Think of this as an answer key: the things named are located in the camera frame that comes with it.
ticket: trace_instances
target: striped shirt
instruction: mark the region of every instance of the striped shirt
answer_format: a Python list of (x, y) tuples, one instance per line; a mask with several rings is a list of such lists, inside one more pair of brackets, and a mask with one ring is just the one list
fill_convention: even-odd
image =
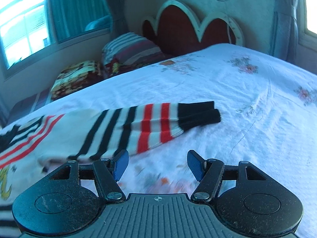
[(52, 161), (91, 162), (143, 153), (195, 126), (220, 122), (214, 102), (162, 103), (46, 115), (0, 135), (0, 237), (17, 237), (11, 205)]

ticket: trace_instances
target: metal pin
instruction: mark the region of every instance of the metal pin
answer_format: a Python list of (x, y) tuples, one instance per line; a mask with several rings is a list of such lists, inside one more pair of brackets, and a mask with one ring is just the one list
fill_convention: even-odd
[(113, 201), (117, 201), (122, 198), (122, 193), (120, 192), (110, 192), (107, 195), (107, 198)]
[(194, 198), (197, 200), (200, 200), (200, 201), (204, 201), (204, 200), (209, 199), (209, 194), (206, 192), (196, 192), (194, 194)]

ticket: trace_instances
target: patterned pillow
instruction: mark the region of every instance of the patterned pillow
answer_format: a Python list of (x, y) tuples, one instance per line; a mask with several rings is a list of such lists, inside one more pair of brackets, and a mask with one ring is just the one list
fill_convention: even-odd
[(99, 62), (85, 61), (73, 64), (58, 75), (51, 88), (51, 100), (55, 101), (102, 80), (104, 77)]
[(109, 77), (114, 63), (125, 66), (152, 64), (165, 60), (161, 49), (145, 37), (129, 32), (107, 43), (102, 50), (102, 64)]

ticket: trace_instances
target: red headboard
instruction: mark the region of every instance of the red headboard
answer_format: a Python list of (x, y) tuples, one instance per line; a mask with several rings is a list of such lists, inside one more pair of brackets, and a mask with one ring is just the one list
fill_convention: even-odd
[(142, 21), (142, 33), (158, 45), (162, 52), (172, 56), (185, 55), (214, 44), (244, 45), (238, 24), (222, 12), (209, 14), (200, 22), (185, 4), (169, 0), (160, 8), (156, 19)]

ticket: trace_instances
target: bedroom wall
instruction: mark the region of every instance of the bedroom wall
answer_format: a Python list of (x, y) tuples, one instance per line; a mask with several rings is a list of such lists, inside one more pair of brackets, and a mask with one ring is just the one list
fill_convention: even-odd
[[(126, 18), (131, 31), (141, 33), (144, 16), (156, 16), (160, 6), (167, 0), (126, 0)], [(200, 20), (210, 12), (227, 12), (240, 25), (246, 47), (264, 53), (269, 52), (273, 9), (275, 0), (178, 0), (187, 4)]]
[(100, 60), (101, 50), (110, 35), (102, 35), (66, 47), (37, 61), (11, 78), (4, 80), (0, 71), (0, 94), (11, 109), (18, 101), (52, 85), (68, 65), (85, 60)]
[(295, 64), (307, 71), (317, 74), (317, 52), (305, 46), (298, 45)]

